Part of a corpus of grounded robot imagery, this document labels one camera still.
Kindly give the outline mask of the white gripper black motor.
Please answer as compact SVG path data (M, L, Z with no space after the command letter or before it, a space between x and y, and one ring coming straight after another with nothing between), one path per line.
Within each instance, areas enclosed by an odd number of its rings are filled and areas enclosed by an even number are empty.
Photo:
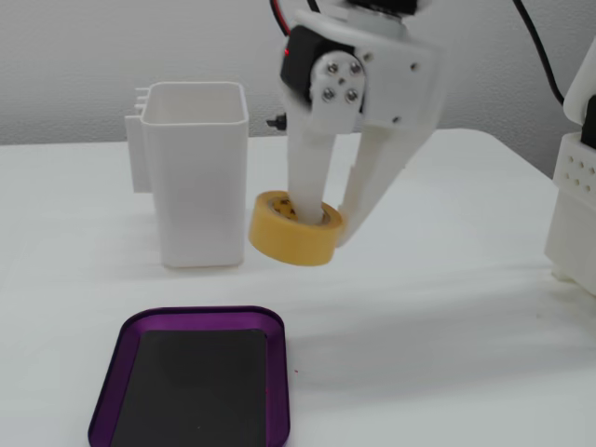
M351 7L345 18L301 11L280 78L287 113L288 193L301 223L322 220L339 134L362 121L339 212L344 246L435 130L444 97L442 51L409 35L398 18Z

